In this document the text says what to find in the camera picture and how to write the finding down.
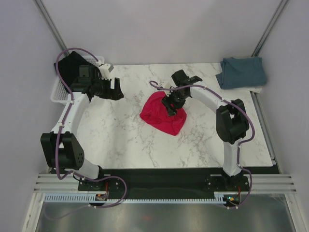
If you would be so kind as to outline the red t shirt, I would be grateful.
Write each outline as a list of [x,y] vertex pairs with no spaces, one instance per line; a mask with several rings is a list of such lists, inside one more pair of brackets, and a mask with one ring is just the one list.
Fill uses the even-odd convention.
[[165,96],[163,91],[153,93],[146,101],[140,113],[140,118],[150,126],[169,135],[176,136],[185,124],[187,114],[184,109],[179,109],[176,115],[169,116],[161,102]]

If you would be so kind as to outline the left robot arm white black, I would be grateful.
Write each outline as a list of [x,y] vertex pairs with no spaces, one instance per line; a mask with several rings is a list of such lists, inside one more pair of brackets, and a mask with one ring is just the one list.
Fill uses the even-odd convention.
[[106,178],[100,175],[100,167],[85,158],[84,150],[76,133],[83,113],[93,97],[117,101],[124,97],[120,88],[120,79],[111,79],[111,64],[99,67],[82,65],[79,68],[78,90],[68,95],[66,106],[50,133],[41,135],[41,145],[48,167],[55,169],[60,180],[66,174],[76,173],[89,179],[89,185],[101,190]]

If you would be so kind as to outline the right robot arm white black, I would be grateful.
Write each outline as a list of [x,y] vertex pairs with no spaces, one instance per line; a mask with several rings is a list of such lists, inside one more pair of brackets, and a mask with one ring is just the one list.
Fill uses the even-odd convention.
[[184,70],[176,71],[171,76],[175,88],[170,87],[168,94],[162,99],[162,104],[168,116],[175,116],[184,106],[187,98],[194,98],[216,115],[216,133],[224,144],[222,187],[233,190],[239,180],[236,175],[241,172],[237,145],[246,137],[249,121],[245,116],[244,102],[240,99],[224,100],[222,96],[208,87],[198,85],[202,79],[198,76],[188,77]]

